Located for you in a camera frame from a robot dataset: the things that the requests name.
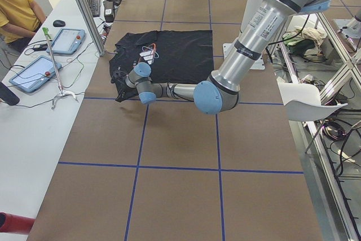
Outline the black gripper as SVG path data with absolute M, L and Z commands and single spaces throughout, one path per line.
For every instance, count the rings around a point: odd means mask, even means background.
M 126 76 L 127 73 L 121 67 L 117 67 L 112 73 L 111 83 L 115 84 L 118 93 L 116 100 L 127 100 L 129 98 L 130 88 L 126 84 Z

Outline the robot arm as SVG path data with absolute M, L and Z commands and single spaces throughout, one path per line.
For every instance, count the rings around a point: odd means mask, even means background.
M 219 69 L 198 84 L 153 83 L 148 63 L 137 64 L 128 74 L 113 76 L 120 83 L 116 101 L 139 97 L 142 104 L 172 97 L 193 101 L 203 113 L 216 115 L 233 109 L 239 101 L 240 82 L 261 57 L 287 18 L 325 11 L 331 0 L 262 0 L 244 30 L 233 41 Z

